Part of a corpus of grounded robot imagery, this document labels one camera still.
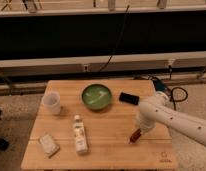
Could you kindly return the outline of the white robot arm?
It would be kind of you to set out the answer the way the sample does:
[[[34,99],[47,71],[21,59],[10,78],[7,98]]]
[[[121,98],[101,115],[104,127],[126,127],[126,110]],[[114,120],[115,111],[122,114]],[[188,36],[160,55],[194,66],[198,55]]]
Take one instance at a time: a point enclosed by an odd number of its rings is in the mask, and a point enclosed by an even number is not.
[[[170,109],[166,106],[168,101],[165,93],[157,91],[139,102],[136,122],[141,133],[151,131],[158,122],[206,147],[206,120]]]

